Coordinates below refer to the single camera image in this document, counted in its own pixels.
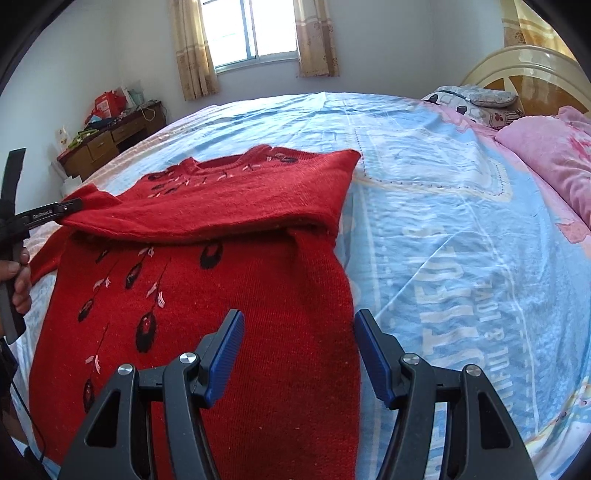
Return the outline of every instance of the pillow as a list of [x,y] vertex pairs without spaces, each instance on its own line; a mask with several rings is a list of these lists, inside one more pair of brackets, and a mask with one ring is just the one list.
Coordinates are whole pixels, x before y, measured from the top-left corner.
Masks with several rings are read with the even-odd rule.
[[591,135],[553,116],[528,116],[496,140],[544,179],[591,228]]
[[465,101],[461,96],[448,92],[434,92],[423,100],[454,109],[477,124],[500,130],[523,116],[518,108],[485,108]]
[[491,90],[476,85],[462,85],[461,87],[439,87],[436,92],[452,93],[476,106],[503,108],[517,100],[517,94],[505,90]]
[[565,124],[569,124],[571,127],[578,128],[591,135],[591,118],[587,118],[576,108],[572,106],[561,107],[560,110],[558,110],[557,117]]

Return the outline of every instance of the curtain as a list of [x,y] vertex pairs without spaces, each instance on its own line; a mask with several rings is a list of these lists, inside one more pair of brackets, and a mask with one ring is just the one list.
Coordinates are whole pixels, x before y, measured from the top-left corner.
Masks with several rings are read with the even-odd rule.
[[502,0],[505,47],[536,45],[558,51],[575,60],[562,38],[523,0]]
[[295,32],[303,77],[338,77],[333,26],[326,0],[293,0]]
[[178,73],[185,100],[218,91],[200,0],[170,0]]

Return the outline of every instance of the patterned pillowcase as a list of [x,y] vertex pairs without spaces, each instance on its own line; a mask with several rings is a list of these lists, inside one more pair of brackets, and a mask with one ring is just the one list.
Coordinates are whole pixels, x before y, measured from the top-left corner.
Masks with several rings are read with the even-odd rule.
[[510,125],[511,122],[514,122],[518,118],[525,116],[524,113],[515,106],[508,108],[486,108],[476,106],[473,103],[467,102],[462,97],[447,92],[435,92],[431,95],[427,95],[423,100],[435,103],[436,105],[452,108],[456,112],[475,121],[477,124],[485,125],[486,127],[491,127],[495,130],[500,130],[507,125]]
[[439,87],[436,90],[436,93],[437,92],[452,93],[474,105],[489,108],[503,108],[511,105],[517,100],[516,93],[507,92],[505,90],[492,90],[490,88],[482,88],[476,85]]

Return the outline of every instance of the red sweater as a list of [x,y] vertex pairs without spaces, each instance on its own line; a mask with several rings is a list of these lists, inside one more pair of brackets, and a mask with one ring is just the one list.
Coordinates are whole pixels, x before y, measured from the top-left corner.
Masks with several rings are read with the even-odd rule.
[[59,265],[30,377],[48,456],[63,461],[118,365],[168,364],[237,308],[245,339],[225,396],[204,414],[222,478],[353,479],[359,363],[333,248],[358,159],[262,145],[184,160],[117,198],[76,192],[85,209],[32,262],[35,279]]

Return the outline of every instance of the wooden headboard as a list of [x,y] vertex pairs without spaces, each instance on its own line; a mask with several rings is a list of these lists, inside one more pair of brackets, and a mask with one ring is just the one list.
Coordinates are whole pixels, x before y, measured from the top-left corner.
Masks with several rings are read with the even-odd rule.
[[515,92],[526,115],[556,115],[570,105],[591,116],[591,82],[579,64],[543,47],[502,48],[482,60],[462,84]]

